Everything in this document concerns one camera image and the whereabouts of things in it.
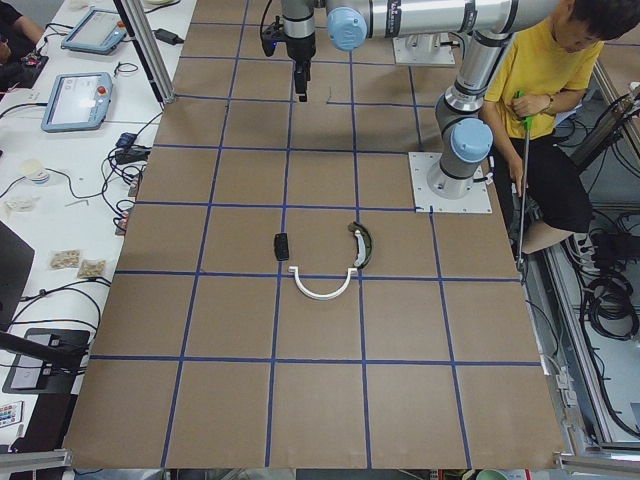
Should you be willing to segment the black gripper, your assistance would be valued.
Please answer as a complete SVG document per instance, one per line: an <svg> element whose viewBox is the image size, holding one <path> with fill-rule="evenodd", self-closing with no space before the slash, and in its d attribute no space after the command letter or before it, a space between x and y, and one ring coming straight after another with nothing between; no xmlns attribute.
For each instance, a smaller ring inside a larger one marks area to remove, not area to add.
<svg viewBox="0 0 640 480"><path fill-rule="evenodd" d="M311 59L315 55L315 36L286 36L285 43L288 56L296 62L293 74L295 94L300 102L305 102L311 80Z"/></svg>

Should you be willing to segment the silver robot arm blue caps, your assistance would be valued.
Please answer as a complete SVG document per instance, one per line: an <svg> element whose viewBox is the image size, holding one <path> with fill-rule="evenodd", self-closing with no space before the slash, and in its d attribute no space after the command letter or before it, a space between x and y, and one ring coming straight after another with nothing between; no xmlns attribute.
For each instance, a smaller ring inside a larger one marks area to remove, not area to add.
<svg viewBox="0 0 640 480"><path fill-rule="evenodd" d="M534 26L555 8L553 1L284 1L275 21L260 28L265 55L279 43L294 62L294 87L307 99L316 53L314 13L326 13L333 46L351 52L376 37L456 33L464 53L451 84L435 104L443 151L426 175L436 195L459 199L470 190L493 143L478 112L515 33Z"/></svg>

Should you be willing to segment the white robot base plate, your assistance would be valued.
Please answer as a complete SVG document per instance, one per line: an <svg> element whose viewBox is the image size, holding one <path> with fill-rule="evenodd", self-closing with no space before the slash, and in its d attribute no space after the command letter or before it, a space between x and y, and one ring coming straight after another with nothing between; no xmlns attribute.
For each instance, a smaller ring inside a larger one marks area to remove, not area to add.
<svg viewBox="0 0 640 480"><path fill-rule="evenodd" d="M437 152L409 152L409 170L418 213L491 214L488 186L492 175L477 166L467 179L448 177L440 168L441 154Z"/></svg>

